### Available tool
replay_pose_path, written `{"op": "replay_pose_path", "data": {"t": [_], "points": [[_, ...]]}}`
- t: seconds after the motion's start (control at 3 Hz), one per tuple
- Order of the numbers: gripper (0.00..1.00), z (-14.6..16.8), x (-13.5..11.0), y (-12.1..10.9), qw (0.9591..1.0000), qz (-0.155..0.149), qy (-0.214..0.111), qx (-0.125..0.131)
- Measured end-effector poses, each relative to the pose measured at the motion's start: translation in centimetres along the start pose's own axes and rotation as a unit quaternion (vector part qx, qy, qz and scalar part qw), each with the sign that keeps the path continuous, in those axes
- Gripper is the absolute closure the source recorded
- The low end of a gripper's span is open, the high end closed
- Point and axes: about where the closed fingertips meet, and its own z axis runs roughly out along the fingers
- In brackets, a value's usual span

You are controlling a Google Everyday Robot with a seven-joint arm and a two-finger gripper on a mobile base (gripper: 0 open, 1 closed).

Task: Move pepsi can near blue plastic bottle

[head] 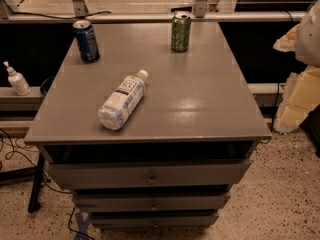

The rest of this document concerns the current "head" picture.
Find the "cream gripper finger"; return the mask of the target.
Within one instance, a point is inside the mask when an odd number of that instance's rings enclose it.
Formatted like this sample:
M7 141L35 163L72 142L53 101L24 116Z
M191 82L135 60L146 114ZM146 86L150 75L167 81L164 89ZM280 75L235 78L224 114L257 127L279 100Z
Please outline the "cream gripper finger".
M291 73L285 83L274 129L281 133L296 130L319 105L320 68L307 66L300 74Z
M292 27L285 35L276 40L273 48L280 52L294 52L296 48L297 29L298 25Z

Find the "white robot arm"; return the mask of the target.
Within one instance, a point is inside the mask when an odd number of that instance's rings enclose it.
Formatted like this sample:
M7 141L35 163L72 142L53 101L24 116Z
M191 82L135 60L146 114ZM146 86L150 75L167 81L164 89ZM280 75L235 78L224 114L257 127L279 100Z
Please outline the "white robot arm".
M296 60L306 65L302 73L289 75L276 113L275 130L288 133L296 130L320 105L320 0L299 24L276 40L273 48L294 52Z

